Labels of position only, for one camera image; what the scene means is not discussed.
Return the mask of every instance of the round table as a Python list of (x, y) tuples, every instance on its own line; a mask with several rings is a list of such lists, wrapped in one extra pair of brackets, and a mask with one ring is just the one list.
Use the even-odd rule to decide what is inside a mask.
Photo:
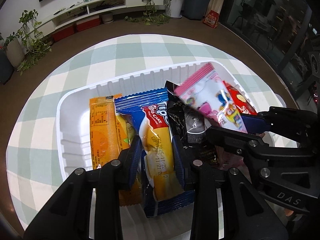
[[(271, 88), (241, 61), (212, 46), (180, 37), (126, 35), (100, 42), (54, 70), (32, 93), (12, 131), (6, 151), (13, 205), (25, 229), (62, 184), (55, 116), (67, 92), (123, 74), (197, 60), (221, 62), (239, 81), (258, 111), (282, 106)], [(296, 147), (273, 136), (275, 146)]]

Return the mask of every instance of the black snack wrapper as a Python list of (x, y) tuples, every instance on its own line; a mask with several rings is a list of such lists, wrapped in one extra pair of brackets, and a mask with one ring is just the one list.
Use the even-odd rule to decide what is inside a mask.
[(179, 135), (183, 147), (196, 159), (218, 167), (217, 151), (205, 138), (204, 116), (186, 106), (174, 93), (178, 85), (167, 81), (167, 115), (173, 135)]

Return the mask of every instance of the tv stand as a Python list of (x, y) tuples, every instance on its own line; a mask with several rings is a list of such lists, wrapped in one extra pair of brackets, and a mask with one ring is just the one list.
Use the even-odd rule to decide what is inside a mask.
[[(46, 36), (65, 25), (86, 17), (122, 8), (141, 7), (146, 5), (147, 2), (148, 0), (91, 0), (82, 2), (56, 15), (51, 15), (43, 20), (39, 20), (41, 25), (39, 25), (37, 29)], [(156, 6), (164, 5), (164, 0), (153, 0), (153, 2)]]

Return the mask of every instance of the hanging vine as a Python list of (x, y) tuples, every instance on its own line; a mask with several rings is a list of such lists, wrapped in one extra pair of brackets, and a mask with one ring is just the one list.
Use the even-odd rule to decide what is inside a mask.
[(37, 21), (37, 16), (38, 12), (36, 10), (29, 12), (25, 10), (19, 20), (22, 27), (17, 31), (16, 37), (21, 39), (27, 50), (26, 60), (21, 63), (18, 69), (20, 75), (35, 65), (48, 51), (51, 51), (50, 46), (43, 42), (43, 33), (37, 29), (41, 25), (41, 22)]
[[(157, 9), (153, 0), (146, 0), (146, 2), (147, 3), (145, 5), (145, 11), (143, 12), (143, 16), (141, 18), (145, 25), (161, 25), (169, 22), (170, 18), (168, 16), (157, 13)], [(170, 0), (164, 0), (164, 3), (167, 6), (167, 8), (170, 7)], [(125, 21), (129, 22), (139, 22), (138, 18), (126, 16), (124, 19)]]

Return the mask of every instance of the floor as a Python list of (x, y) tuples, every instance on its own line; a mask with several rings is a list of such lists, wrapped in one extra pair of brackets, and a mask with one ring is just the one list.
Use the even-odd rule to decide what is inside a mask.
[(296, 108), (286, 88), (282, 85), (273, 70), (246, 43), (231, 31), (219, 25), (212, 29), (200, 21), (190, 21), (186, 18), (171, 20), (168, 24), (145, 26), (140, 23), (130, 23), (124, 20), (100, 25), (72, 36), (52, 45), (52, 52), (42, 58), (36, 66), (26, 71), (22, 76), (14, 72), (6, 85), (0, 85), (0, 211), (15, 230), (22, 235), (23, 229), (15, 214), (10, 198), (6, 177), (5, 152), (14, 124), (35, 88), (58, 66), (82, 50), (101, 41), (126, 34), (156, 33), (180, 36), (200, 41), (221, 49), (236, 57), (260, 76), (287, 104)]

